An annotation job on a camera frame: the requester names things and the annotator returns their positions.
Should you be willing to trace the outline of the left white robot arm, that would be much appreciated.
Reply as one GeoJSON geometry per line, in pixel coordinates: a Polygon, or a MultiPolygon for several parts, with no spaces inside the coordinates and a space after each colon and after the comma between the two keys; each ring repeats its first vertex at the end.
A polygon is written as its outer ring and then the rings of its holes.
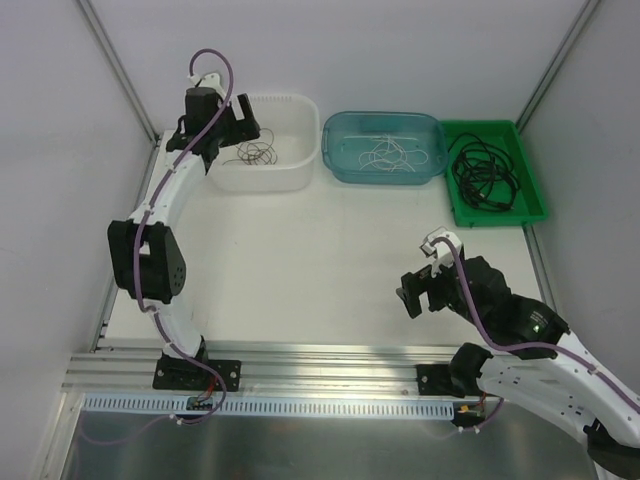
{"type": "Polygon", "coordinates": [[[185,112],[166,143],[167,166],[154,190],[125,220],[107,229],[115,282],[147,314],[164,342],[152,386],[156,390],[235,392],[241,363],[212,360],[191,319],[182,292],[187,264],[174,229],[187,200],[206,178],[221,149],[255,140],[260,126],[247,94],[237,97],[196,86],[185,94],[185,112]]]}

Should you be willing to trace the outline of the aluminium mounting rail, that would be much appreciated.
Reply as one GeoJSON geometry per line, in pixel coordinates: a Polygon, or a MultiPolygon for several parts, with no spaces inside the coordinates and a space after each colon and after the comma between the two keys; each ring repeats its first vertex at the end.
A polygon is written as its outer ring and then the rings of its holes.
{"type": "MultiPolygon", "coordinates": [[[[242,363],[238,396],[416,399],[417,364],[444,364],[455,346],[374,347],[209,341],[214,359],[242,363]]],[[[106,339],[71,356],[67,392],[150,393],[160,345],[148,339],[106,339]]]]}

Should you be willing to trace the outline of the aluminium frame post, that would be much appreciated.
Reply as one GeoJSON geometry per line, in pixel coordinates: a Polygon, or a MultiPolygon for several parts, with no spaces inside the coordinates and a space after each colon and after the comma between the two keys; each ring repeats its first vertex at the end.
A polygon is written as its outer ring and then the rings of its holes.
{"type": "Polygon", "coordinates": [[[94,3],[90,0],[74,0],[73,4],[103,56],[138,126],[144,132],[145,137],[152,144],[156,144],[159,139],[159,133],[156,131],[94,3]]]}
{"type": "Polygon", "coordinates": [[[576,16],[572,20],[516,121],[516,128],[519,133],[522,133],[530,123],[601,4],[602,2],[600,0],[587,0],[582,2],[576,16]]]}

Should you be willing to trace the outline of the right aluminium frame post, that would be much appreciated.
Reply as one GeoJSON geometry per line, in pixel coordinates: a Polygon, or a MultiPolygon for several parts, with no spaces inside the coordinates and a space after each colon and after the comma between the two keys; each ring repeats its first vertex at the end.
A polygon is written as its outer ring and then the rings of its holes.
{"type": "Polygon", "coordinates": [[[572,20],[516,121],[516,128],[519,133],[522,133],[530,123],[601,4],[602,2],[600,0],[587,0],[582,2],[576,16],[572,20]]]}

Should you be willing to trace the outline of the white plastic tub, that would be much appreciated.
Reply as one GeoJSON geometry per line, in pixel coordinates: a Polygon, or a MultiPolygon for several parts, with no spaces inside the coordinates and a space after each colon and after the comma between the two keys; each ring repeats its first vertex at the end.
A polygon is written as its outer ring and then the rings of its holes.
{"type": "Polygon", "coordinates": [[[316,104],[299,94],[251,95],[260,137],[221,150],[208,179],[235,193],[288,192],[306,187],[320,153],[316,104]]]}

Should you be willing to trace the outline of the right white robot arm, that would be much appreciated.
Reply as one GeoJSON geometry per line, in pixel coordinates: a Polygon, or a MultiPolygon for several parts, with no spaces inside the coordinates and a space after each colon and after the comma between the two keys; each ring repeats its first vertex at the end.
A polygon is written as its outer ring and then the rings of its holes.
{"type": "Polygon", "coordinates": [[[614,377],[539,300],[515,294],[482,257],[458,254],[402,276],[396,291],[410,317],[448,309],[475,326],[447,365],[446,392],[487,394],[551,422],[621,479],[639,476],[639,396],[614,377]]]}

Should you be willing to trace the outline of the teal transparent plastic container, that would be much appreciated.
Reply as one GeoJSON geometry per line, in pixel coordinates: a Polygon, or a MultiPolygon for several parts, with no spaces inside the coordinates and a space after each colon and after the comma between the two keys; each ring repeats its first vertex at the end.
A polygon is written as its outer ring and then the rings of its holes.
{"type": "Polygon", "coordinates": [[[422,113],[344,111],[323,127],[323,163],[347,184],[418,186],[449,163],[444,127],[422,113]]]}

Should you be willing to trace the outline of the green plastic tray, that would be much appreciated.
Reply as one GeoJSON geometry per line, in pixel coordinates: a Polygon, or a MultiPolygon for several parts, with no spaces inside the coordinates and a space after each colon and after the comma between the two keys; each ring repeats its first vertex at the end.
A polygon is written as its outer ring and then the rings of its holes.
{"type": "Polygon", "coordinates": [[[463,228],[526,227],[548,208],[510,120],[444,120],[445,180],[454,222],[463,228]]]}

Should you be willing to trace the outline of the left aluminium frame post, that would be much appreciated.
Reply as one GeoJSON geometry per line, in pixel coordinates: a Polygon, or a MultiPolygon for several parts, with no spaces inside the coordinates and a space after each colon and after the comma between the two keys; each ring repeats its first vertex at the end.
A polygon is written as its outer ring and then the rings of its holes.
{"type": "Polygon", "coordinates": [[[156,144],[159,139],[159,133],[156,131],[94,3],[90,0],[74,0],[73,4],[103,56],[138,126],[144,132],[145,137],[152,144],[156,144]]]}

